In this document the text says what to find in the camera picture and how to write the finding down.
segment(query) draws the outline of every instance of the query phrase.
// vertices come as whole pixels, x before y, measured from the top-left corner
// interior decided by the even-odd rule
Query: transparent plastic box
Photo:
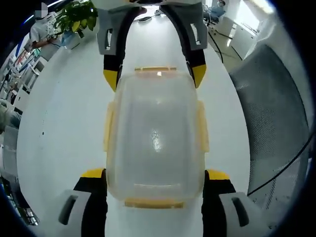
[[[204,152],[190,75],[161,68],[120,79],[106,167],[109,192],[125,203],[185,202],[202,192]]]

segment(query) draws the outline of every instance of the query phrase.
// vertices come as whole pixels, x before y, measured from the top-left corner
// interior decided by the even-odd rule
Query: white cabinet
[[[250,47],[256,42],[257,35],[250,30],[237,25],[236,33],[232,39],[231,46],[242,58],[245,58]]]

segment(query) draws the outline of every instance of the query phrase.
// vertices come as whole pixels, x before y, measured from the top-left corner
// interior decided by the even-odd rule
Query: desk
[[[208,70],[197,90],[205,105],[210,138],[205,165],[230,174],[236,190],[247,192],[250,155],[242,108],[216,52],[210,47],[205,57]],[[123,65],[123,74],[135,67],[161,65],[187,72],[178,35],[166,16],[132,24]],[[72,51],[60,48],[43,69],[23,113],[17,143],[21,190],[40,219],[45,206],[72,189],[81,174],[105,166],[104,121],[113,98],[94,39]],[[108,205],[109,237],[120,236],[118,232],[121,236],[202,236],[201,197],[183,210],[127,208],[110,194]]]

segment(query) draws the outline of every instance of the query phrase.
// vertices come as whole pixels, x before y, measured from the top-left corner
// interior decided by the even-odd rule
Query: gray mesh panel
[[[278,56],[257,47],[230,73],[245,115],[250,146],[249,189],[278,174],[309,136],[305,109],[297,87]],[[271,227],[284,216],[304,183],[308,152],[285,172],[250,196]]]

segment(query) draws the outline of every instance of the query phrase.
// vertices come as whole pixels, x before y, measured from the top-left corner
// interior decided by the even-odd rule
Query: person in white shirt
[[[60,47],[60,40],[53,37],[53,23],[56,15],[55,12],[51,12],[42,17],[41,11],[35,11],[34,17],[36,22],[30,30],[32,48],[40,48],[40,55],[47,61]]]
[[[225,5],[225,1],[219,0],[217,2],[217,6],[212,6],[204,9],[203,17],[209,21],[218,23],[219,18],[226,13],[226,11],[224,10]]]

